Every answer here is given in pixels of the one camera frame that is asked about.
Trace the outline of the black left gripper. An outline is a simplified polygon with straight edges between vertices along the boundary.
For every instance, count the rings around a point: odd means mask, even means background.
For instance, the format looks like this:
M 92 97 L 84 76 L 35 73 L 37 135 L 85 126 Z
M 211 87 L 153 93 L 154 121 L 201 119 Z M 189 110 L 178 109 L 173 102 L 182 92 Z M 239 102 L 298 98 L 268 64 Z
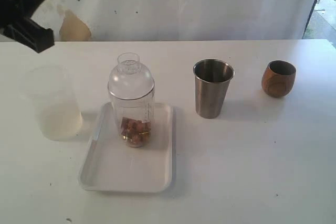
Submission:
M 44 0 L 1 0 L 3 35 L 37 53 L 55 45 L 52 29 L 43 28 L 30 18 Z

